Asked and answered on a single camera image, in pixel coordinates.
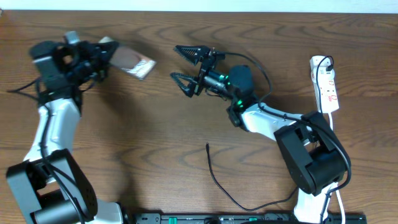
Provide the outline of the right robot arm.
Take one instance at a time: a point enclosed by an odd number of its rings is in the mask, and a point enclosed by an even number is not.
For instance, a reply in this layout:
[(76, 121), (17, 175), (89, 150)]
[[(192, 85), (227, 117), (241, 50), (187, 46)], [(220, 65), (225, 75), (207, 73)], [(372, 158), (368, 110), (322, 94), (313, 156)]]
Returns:
[(176, 45), (174, 50), (192, 65), (200, 66), (195, 77), (171, 73), (184, 94), (192, 97), (206, 91), (209, 96), (230, 100), (226, 111), (235, 127), (274, 140), (297, 186), (296, 221), (325, 223), (331, 195), (349, 184), (352, 171), (350, 158), (323, 111), (291, 114), (267, 106), (255, 94), (247, 65), (233, 66), (228, 73), (217, 70), (218, 62), (229, 52), (205, 45)]

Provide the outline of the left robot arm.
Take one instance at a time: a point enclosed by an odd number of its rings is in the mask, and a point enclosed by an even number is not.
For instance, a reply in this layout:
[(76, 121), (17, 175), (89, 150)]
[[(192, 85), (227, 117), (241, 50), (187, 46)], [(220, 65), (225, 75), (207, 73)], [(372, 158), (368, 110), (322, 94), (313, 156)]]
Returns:
[(102, 82), (118, 42), (44, 41), (30, 49), (40, 72), (32, 81), (40, 115), (34, 143), (6, 180), (26, 223), (128, 223), (118, 202), (96, 197), (72, 156), (88, 81)]

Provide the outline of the Galaxy S25 Ultra smartphone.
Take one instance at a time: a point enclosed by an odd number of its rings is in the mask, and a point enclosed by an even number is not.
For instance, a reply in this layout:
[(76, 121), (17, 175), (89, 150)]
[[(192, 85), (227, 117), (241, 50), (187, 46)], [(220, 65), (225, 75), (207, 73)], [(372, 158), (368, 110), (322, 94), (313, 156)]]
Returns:
[[(103, 37), (98, 43), (105, 43), (115, 41), (110, 37)], [(151, 58), (137, 52), (136, 50), (121, 44), (114, 53), (110, 66), (106, 67), (116, 67), (124, 73), (143, 80), (145, 77), (154, 69), (156, 61)]]

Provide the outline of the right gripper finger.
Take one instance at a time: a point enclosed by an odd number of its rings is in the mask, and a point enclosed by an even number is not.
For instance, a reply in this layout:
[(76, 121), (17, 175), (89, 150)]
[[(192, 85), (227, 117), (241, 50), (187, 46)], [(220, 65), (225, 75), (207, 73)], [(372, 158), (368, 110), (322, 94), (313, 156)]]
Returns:
[(187, 97), (191, 98), (194, 95), (198, 84), (195, 77), (177, 72), (171, 73), (170, 77)]
[(210, 53), (210, 48), (204, 45), (176, 45), (174, 47), (174, 51), (186, 61), (196, 66), (199, 62), (202, 62), (205, 58), (207, 58), (208, 54)]

